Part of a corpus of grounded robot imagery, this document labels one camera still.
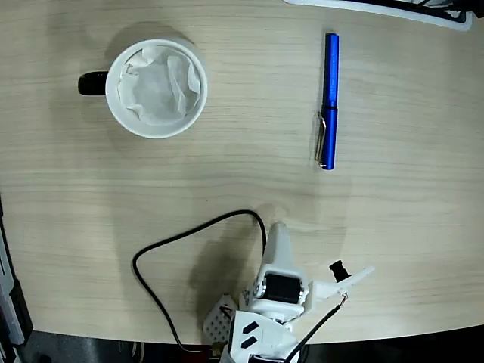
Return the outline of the white gripper body with motor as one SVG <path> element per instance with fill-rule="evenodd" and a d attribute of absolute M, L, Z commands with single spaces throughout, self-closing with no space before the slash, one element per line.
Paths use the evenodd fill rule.
<path fill-rule="evenodd" d="M 252 284 L 240 294 L 240 310 L 276 321 L 292 321 L 305 311 L 309 294 L 300 270 L 261 266 Z"/>

